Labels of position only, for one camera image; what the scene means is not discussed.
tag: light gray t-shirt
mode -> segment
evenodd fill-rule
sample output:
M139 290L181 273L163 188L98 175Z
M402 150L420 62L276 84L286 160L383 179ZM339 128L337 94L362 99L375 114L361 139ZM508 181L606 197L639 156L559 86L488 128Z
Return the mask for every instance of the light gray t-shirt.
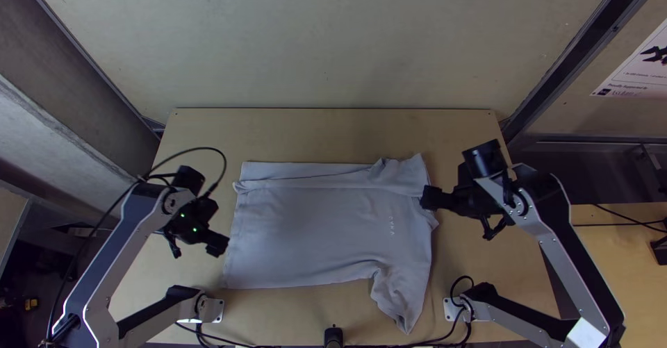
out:
M223 286L372 279L372 299L410 333L422 312L438 226L419 206L428 183L419 154L373 165L243 163Z

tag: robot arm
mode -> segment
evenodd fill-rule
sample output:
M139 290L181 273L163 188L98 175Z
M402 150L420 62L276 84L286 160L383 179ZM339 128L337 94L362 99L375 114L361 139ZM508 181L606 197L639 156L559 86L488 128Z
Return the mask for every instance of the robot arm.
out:
M463 157L459 185L451 194L425 187L422 207L480 219L487 240L513 225L534 236L580 316L551 317L499 296L489 283L474 286L454 302L443 300L445 313L454 316L465 308L467 322L496 322L545 348L617 347L625 330L623 312L570 223L570 202L558 179L516 165L516 179L511 180L497 140L464 151ZM488 223L491 215L502 216L494 228Z
M576 320L560 320L501 297L481 283L459 297L443 300L445 313L464 308L467 322L493 321L541 347L615 347L625 330L623 312L570 223L570 204L560 182L525 165L509 177L497 141L463 152L459 184L452 193L425 187L422 207L446 208L479 219L484 238L492 240L506 226L533 235L579 310ZM164 235L174 257L181 255L176 239L206 244L212 256L224 253L228 238L208 229L217 204L199 194L204 177L181 167L171 186L136 185L122 206L122 218L107 242L74 286L53 327L53 341L62 347L134 348L174 322L222 321L224 301L203 290L175 285L165 298L129 317L115 321L110 298L151 233ZM488 218L501 215L496 227ZM343 345L342 331L328 329L325 345Z
M174 322L222 321L224 302L203 290L174 285L164 299L115 321L110 298L151 233L170 242L180 256L175 239L186 244L203 242L206 251L219 256L228 238L208 229L217 204L196 197L204 177L181 167L171 186L137 184L122 206L122 218L92 260L63 305L63 315L53 327L53 341L61 347L134 348L142 346Z

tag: poster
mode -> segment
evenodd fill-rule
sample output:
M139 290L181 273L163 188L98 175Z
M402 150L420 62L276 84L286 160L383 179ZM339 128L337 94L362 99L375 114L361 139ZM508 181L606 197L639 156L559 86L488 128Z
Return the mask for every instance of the poster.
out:
M667 98L667 19L591 95Z

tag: metal bracket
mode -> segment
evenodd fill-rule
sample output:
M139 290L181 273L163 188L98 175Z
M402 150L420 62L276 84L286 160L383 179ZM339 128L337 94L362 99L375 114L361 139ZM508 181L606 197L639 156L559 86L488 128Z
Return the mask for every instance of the metal bracket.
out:
M443 307L445 308L445 319L447 319L448 322L453 322L456 319L456 316L461 312L461 309L463 309L463 313L461 314L463 321L470 322L471 310L466 302L460 297L445 297L443 299Z
M180 323L220 323L224 313L224 300L202 295L197 301L197 317L178 320Z

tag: wooden table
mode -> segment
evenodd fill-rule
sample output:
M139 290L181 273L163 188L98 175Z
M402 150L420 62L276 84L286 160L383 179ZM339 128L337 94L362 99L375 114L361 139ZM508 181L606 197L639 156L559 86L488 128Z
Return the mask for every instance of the wooden table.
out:
M604 205L649 222L667 217L666 203ZM573 224L627 223L595 206L572 207ZM665 236L642 226L579 227L577 233L625 313L623 347L658 347L667 340L667 266L659 266L650 241Z
M444 190L457 184L461 151L497 138L496 118L488 110L293 110L176 109L169 118L156 161L196 146L217 147L229 166L214 198L220 210L211 220L228 235L236 203L231 183L246 160L272 162L374 163L378 158L408 158L422 153L431 182ZM186 154L162 168L194 167L209 182L222 163L213 152ZM349 345L415 342L450 329L442 300L456 277L467 274L495 284L501 295L551 315L558 309L537 242L520 229L506 229L491 242L481 224L449 212L437 214L431 278L422 315L411 335L404 335L370 298L370 281L273 290L222 290L223 258L207 255L201 245L182 245L174 260L166 241L153 235L124 277L111 302L118 320L158 301L174 284L203 287L224 297L220 324L204 330L255 345L321 345L324 329L336 324ZM450 339L459 341L461 324ZM521 337L493 323L476 323L471 342ZM154 342L195 344L176 327Z

